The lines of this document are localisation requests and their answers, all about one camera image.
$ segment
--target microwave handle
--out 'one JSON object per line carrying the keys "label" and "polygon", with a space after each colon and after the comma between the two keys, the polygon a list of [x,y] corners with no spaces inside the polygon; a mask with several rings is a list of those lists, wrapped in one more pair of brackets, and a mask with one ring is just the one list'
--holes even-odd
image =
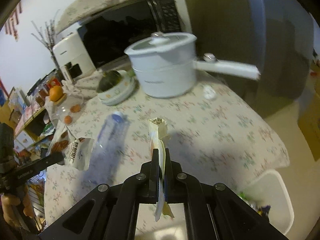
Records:
{"label": "microwave handle", "polygon": [[157,31],[158,31],[158,32],[160,32],[160,31],[161,31],[161,29],[160,29],[160,26],[159,26],[159,20],[158,20],[158,18],[157,18],[156,12],[155,12],[155,10],[154,10],[154,8],[153,8],[152,4],[151,4],[151,1],[150,1],[150,0],[148,0],[147,2],[148,2],[148,5],[149,5],[149,7],[150,7],[150,10],[151,10],[152,16],[153,16],[153,18],[154,18],[154,20],[155,20],[155,22],[156,22]]}

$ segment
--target white plastic bin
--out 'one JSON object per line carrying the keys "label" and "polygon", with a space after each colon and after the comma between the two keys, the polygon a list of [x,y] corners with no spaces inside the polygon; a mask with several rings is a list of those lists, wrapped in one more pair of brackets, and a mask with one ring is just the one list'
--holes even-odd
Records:
{"label": "white plastic bin", "polygon": [[270,205],[270,224],[282,234],[288,233],[293,224],[294,213],[288,191],[279,172],[265,171],[242,191],[258,206]]}

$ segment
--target metal screw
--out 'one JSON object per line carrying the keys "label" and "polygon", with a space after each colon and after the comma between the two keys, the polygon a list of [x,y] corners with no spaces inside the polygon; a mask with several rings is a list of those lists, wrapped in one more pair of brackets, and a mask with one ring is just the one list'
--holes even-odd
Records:
{"label": "metal screw", "polygon": [[223,183],[217,183],[216,184],[216,189],[217,190],[225,190],[226,185],[224,185]]}
{"label": "metal screw", "polygon": [[101,184],[98,186],[98,191],[100,192],[104,192],[108,189],[108,185],[107,184]]}
{"label": "metal screw", "polygon": [[177,174],[178,179],[185,179],[186,177],[187,177],[187,175],[184,172],[180,172]]}
{"label": "metal screw", "polygon": [[138,179],[138,180],[143,180],[143,179],[145,179],[147,176],[145,175],[145,174],[143,174],[143,173],[139,173],[139,174],[137,174],[136,175],[136,178]]}

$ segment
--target brown egg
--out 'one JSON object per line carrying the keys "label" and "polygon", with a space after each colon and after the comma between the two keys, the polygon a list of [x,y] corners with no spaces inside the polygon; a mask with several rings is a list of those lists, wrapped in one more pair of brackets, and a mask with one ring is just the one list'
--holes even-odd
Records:
{"label": "brown egg", "polygon": [[64,123],[65,124],[71,124],[72,123],[72,118],[70,115],[67,115],[65,118],[64,118]]}
{"label": "brown egg", "polygon": [[75,105],[75,106],[72,106],[71,108],[70,108],[70,112],[72,112],[72,113],[77,113],[77,112],[79,112],[81,110],[81,106],[80,105]]}

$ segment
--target pot lid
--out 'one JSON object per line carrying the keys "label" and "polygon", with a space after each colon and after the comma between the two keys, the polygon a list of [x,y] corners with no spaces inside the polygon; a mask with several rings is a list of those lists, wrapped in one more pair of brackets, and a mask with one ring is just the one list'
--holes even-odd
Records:
{"label": "pot lid", "polygon": [[124,53],[131,55],[141,55],[148,53],[163,53],[177,47],[192,43],[197,39],[191,33],[152,33],[151,37],[137,41],[124,50]]}

